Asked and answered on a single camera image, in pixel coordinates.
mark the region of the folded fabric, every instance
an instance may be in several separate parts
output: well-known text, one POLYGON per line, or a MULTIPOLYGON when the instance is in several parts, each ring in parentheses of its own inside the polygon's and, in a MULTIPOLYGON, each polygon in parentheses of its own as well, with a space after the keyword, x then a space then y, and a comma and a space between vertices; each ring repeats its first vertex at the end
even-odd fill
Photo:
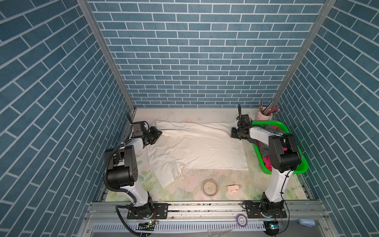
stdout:
POLYGON ((234 122, 155 121, 155 125, 162 135, 146 148, 150 166, 162 187, 172 183, 183 167, 248 170, 242 142, 230 137, 234 122))

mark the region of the black mounting plate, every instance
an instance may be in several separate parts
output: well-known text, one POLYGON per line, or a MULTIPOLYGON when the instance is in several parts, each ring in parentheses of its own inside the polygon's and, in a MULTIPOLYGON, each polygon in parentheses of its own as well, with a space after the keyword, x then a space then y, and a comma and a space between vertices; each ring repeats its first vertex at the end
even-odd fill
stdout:
MULTIPOLYGON (((252 219, 267 218, 261 213, 259 205, 260 205, 260 202, 253 202, 252 201, 252 202, 246 202, 245 203, 247 218, 252 218, 252 219)), ((277 219, 280 217, 281 218, 287 218, 287 214, 286 214, 285 210, 275 211, 275 213, 271 213, 271 215, 273 216, 273 218, 276 215, 277 219)))
MULTIPOLYGON (((157 211, 157 213, 156 213, 156 215, 157 215, 156 219, 157 220, 167 219, 167 212, 168 212, 168 204, 167 203, 153 203, 153 206, 154 206, 154 212, 157 211)), ((127 219, 128 220, 143 220, 133 210, 129 210, 127 219)))

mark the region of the floral tablecloth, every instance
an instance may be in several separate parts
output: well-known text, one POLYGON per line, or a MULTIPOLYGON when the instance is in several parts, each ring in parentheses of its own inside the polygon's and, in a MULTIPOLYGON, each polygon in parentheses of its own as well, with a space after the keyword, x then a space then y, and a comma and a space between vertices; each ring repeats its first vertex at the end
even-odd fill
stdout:
MULTIPOLYGON (((226 200, 259 200, 266 190, 270 175, 263 173, 253 146, 243 140, 248 171, 186 169, 166 188, 159 184, 147 159, 146 149, 136 154, 138 164, 138 180, 148 191, 153 201, 226 201, 226 200), (203 194, 202 184, 207 179, 213 179, 218 185, 218 193, 213 198, 203 194), (239 185, 237 192, 226 192, 226 186, 239 185)), ((299 179, 294 174, 290 177, 284 199, 307 199, 299 179)), ((108 191, 106 202, 129 201, 124 193, 108 191)))

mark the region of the brick wallpaper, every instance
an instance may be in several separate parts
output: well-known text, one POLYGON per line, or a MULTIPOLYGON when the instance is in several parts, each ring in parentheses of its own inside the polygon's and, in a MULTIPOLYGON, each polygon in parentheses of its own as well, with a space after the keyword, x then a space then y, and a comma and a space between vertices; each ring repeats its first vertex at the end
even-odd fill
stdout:
POLYGON ((324 0, 89 2, 137 107, 256 107, 324 0))
POLYGON ((129 111, 75 0, 0 1, 0 236, 72 236, 129 111))
POLYGON ((338 0, 280 100, 340 236, 378 236, 379 1, 338 0))

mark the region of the green plastic laundry basket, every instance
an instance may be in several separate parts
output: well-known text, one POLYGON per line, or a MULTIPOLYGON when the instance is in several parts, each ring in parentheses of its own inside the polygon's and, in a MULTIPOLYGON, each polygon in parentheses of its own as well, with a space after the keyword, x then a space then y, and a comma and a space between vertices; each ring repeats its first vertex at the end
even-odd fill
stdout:
MULTIPOLYGON (((252 124, 253 125, 267 125, 268 124, 268 125, 272 125, 272 126, 277 126, 277 127, 279 127, 279 129, 284 130, 286 133, 289 133, 289 130, 286 127, 286 125, 284 125, 283 123, 281 123, 279 121, 256 121, 256 122, 253 122, 252 124)), ((259 163, 261 165, 262 171, 265 174, 271 174, 271 171, 268 168, 266 168, 265 163, 263 162, 263 159, 262 159, 262 156, 259 152, 258 146, 254 145, 254 144, 253 144, 253 146, 254 146, 255 152, 257 153, 257 157, 258 157, 259 163)), ((293 172, 294 174, 303 174, 308 170, 308 162, 305 159, 305 157, 303 156, 300 148, 299 148, 299 152, 301 155, 301 164, 298 165, 296 170, 293 172)))

